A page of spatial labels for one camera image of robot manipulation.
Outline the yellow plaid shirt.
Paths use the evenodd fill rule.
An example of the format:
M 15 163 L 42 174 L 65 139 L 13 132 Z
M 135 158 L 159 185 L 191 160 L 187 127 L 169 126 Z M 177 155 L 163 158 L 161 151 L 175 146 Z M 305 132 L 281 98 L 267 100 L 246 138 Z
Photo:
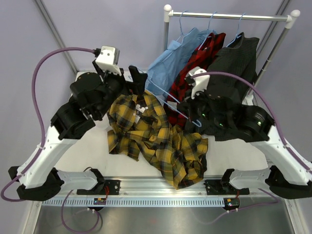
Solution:
M 135 161 L 142 155 L 177 190 L 204 178 L 209 140 L 172 126 L 155 96 L 120 95 L 107 117 L 110 154 L 124 154 Z

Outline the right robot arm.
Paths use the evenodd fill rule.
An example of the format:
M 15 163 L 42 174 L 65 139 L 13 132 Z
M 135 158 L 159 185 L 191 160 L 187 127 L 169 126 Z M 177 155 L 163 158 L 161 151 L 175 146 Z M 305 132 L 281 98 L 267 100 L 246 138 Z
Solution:
M 263 108 L 242 103 L 244 91 L 211 80 L 186 79 L 187 91 L 178 105 L 192 121 L 206 122 L 216 140 L 240 139 L 259 149 L 273 163 L 261 170 L 227 169 L 220 187 L 231 194 L 244 189 L 268 189 L 285 199 L 312 196 L 311 162 L 297 155 L 282 138 L 277 121 Z

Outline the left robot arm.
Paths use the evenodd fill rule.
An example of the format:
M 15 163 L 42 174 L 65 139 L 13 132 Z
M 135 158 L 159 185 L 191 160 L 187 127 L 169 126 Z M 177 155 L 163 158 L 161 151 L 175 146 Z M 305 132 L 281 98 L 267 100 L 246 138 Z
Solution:
M 63 154 L 95 127 L 120 95 L 142 95 L 148 75 L 129 66 L 131 81 L 124 75 L 108 71 L 86 72 L 70 85 L 72 96 L 51 119 L 44 145 L 22 166 L 8 172 L 20 185 L 21 200 L 46 201 L 60 192 L 77 190 L 80 194 L 98 195 L 103 192 L 105 178 L 97 169 L 85 172 L 65 172 L 55 168 Z

